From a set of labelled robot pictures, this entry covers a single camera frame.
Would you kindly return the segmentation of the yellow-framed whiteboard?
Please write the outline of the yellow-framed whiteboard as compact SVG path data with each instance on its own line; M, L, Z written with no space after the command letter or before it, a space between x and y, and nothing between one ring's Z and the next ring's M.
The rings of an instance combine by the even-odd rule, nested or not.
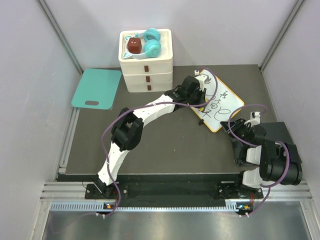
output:
M192 108L194 113L203 121L209 130L213 133L222 128L220 122L226 122L234 110L245 105L224 82L214 73L207 69L197 69L201 74L207 74L211 78L210 83L205 85L205 100L209 103L204 111L198 108Z

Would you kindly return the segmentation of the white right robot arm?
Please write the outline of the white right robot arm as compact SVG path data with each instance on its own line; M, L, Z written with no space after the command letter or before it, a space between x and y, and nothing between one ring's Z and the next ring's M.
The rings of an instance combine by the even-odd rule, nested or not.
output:
M282 185L298 185L303 178L302 160L284 122L251 125L244 118L221 125L230 136L235 164L238 167L259 166L266 182L276 182L285 172L288 150L289 165Z

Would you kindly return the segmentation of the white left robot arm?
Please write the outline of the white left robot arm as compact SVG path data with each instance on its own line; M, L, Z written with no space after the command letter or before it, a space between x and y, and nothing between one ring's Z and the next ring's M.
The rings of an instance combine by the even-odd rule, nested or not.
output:
M117 179L120 166L129 151L140 143L143 129L147 124L182 107L199 109L206 104L205 80L198 75L187 76L181 85L166 91L158 99L146 105L132 109L123 108L119 116L105 130L111 130L109 150L104 144L107 132L101 136L105 162L94 180L97 194L105 199L113 194L112 183Z

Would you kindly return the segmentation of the white three-drawer storage box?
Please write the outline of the white three-drawer storage box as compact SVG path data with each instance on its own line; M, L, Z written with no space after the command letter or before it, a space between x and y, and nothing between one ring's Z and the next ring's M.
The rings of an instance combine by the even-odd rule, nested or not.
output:
M170 29L157 29L161 36L161 52L158 57L123 59L125 37L146 30L127 30L119 35L118 60L130 93L164 92L173 88L173 40Z

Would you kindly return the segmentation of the black notebook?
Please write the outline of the black notebook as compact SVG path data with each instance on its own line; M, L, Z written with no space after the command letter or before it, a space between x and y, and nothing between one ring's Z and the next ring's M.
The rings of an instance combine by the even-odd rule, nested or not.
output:
M251 127L249 131L250 144L254 142L255 137L271 141L281 141L285 144L294 143L284 122L265 122ZM251 163L246 162L246 153L250 146L243 142L231 142L231 145L236 166L251 166Z

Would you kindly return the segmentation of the teal cat-ear headphones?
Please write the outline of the teal cat-ear headphones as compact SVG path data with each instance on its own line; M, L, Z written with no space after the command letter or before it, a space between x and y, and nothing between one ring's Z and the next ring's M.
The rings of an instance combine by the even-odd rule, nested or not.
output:
M131 37L140 38L142 43L142 49L140 54L133 54L128 51L128 40ZM131 36L125 36L125 51L122 55L123 59L136 59L143 60L147 58L157 58L162 50L160 43L161 34L155 28L149 28L143 32L136 33Z

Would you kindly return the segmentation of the dark red cube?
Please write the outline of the dark red cube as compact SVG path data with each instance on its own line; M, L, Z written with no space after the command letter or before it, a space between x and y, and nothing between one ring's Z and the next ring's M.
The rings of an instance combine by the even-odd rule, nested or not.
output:
M137 37L130 37L127 42L127 49L131 54L140 54L142 51L141 39Z

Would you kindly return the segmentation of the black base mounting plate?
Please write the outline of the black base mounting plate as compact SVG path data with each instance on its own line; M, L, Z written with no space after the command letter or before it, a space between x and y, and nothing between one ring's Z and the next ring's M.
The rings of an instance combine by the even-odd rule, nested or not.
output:
M118 183L108 186L105 193L94 190L95 185L89 185L90 192L85 195L87 199L108 198L121 193L125 200L137 196L198 196L212 199L262 199L264 197L260 189L238 190L232 183L219 182L136 182Z

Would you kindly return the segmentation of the teal cutting board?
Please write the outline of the teal cutting board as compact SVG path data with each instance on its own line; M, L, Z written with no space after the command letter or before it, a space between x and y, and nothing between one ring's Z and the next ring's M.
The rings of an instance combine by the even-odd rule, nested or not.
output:
M109 110L122 77L120 70L87 68L71 101L75 108Z

